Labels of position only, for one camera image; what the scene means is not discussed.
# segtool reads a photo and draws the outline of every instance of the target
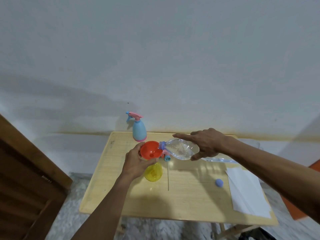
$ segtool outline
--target red funnel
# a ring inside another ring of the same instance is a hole
[[[158,149],[159,142],[157,141],[147,141],[141,148],[140,154],[146,159],[150,160],[151,158],[158,158],[162,155],[162,150]]]

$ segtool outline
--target left hand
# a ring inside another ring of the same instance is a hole
[[[125,155],[125,161],[122,168],[122,175],[129,176],[132,180],[140,177],[147,167],[159,161],[158,158],[152,158],[144,161],[139,156],[140,148],[145,142],[140,142]]]

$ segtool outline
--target white paper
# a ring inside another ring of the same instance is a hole
[[[242,168],[227,168],[233,209],[245,214],[271,218],[258,177]]]

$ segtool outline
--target blue spray bottle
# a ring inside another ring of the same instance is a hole
[[[127,111],[126,114],[128,115],[127,122],[131,119],[134,118],[134,124],[132,128],[132,135],[135,141],[142,142],[146,140],[147,138],[147,131],[146,127],[144,126],[143,122],[141,121],[140,118],[143,118],[142,115],[134,112],[129,112]]]

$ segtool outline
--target table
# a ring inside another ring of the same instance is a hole
[[[149,132],[146,141],[167,141],[170,138],[171,133]],[[136,144],[131,132],[111,133],[82,199],[80,212],[90,214],[99,205],[121,173],[126,153]],[[273,211],[270,212],[271,218],[263,218],[233,210],[225,171],[227,167],[237,167],[238,164],[182,161],[172,156],[169,161],[168,191],[167,162],[162,159],[160,163],[163,175],[158,181],[150,182],[142,176],[132,182],[122,215],[218,222],[222,232],[215,234],[216,240],[259,226],[278,225]],[[224,182],[222,188],[215,185],[218,178]],[[223,223],[236,225],[224,231]]]

